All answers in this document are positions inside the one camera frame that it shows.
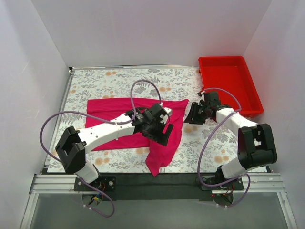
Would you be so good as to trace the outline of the magenta t shirt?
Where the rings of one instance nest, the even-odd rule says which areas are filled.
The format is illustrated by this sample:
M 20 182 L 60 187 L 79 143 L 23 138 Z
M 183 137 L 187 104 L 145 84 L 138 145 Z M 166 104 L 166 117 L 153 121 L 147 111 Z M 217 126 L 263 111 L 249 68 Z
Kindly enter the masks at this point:
M 149 148 L 149 154 L 146 158 L 146 165 L 153 176 L 159 174 L 161 167 L 168 166 L 180 144 L 182 138 L 183 118 L 189 100 L 181 101 L 163 101 L 163 106 L 173 110 L 170 117 L 170 124 L 173 130 L 168 139 L 168 144 L 163 146 L 155 141 L 145 138 L 140 133 L 133 136 L 125 136 L 119 140 L 112 140 L 106 144 L 96 147 L 93 151 L 125 149 L 125 148 Z M 91 99 L 87 102 L 87 114 L 112 120 L 119 115 L 132 109 L 130 98 L 107 98 Z

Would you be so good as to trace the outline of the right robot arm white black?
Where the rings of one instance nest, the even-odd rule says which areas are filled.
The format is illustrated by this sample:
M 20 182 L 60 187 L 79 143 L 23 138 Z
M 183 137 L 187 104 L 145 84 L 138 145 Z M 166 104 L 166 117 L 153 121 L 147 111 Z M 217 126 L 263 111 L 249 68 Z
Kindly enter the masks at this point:
M 200 100 L 192 103 L 185 122 L 202 125 L 207 119 L 212 119 L 217 123 L 211 132 L 212 135 L 224 125 L 237 137 L 237 156 L 218 167 L 214 177 L 207 181 L 199 180 L 206 187 L 219 187 L 225 190 L 246 172 L 275 163 L 277 152 L 271 126 L 248 120 L 239 113 L 241 108 L 235 110 L 223 104 L 219 99 L 218 90 L 201 90 L 198 93 Z

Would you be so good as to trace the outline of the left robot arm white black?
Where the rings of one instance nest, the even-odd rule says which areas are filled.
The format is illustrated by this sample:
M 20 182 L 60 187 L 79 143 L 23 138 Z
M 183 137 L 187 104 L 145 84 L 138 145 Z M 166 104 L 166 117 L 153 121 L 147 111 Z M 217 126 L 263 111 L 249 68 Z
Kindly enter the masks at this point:
M 172 112 L 172 109 L 156 103 L 148 109 L 127 111 L 108 123 L 80 130 L 73 126 L 66 128 L 55 147 L 65 173 L 82 178 L 89 190 L 98 190 L 102 184 L 100 174 L 87 160 L 86 153 L 112 140 L 137 133 L 166 146 L 173 129 L 173 125 L 167 123 Z

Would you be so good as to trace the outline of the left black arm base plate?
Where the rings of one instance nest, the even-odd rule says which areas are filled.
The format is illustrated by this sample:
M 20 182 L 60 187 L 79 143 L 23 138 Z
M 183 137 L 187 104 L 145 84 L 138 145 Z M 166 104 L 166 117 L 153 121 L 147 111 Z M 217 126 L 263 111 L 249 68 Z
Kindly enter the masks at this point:
M 115 176 L 102 176 L 97 180 L 91 182 L 89 185 L 94 188 L 102 191 L 114 191 L 116 188 L 116 177 Z M 76 177 L 74 183 L 74 191 L 93 191 L 92 188 L 85 185 L 85 183 L 79 178 Z

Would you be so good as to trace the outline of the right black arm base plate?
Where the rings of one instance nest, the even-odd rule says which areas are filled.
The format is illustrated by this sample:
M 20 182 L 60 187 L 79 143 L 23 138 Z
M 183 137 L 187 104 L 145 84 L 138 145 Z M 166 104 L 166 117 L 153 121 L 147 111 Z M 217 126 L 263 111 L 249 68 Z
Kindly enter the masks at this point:
M 218 181 L 213 175 L 201 175 L 200 178 L 196 177 L 195 184 L 202 191 L 221 191 L 224 193 L 229 193 L 231 191 L 241 191 L 244 189 L 241 178 L 231 180 L 230 182 L 228 182 L 228 179 Z

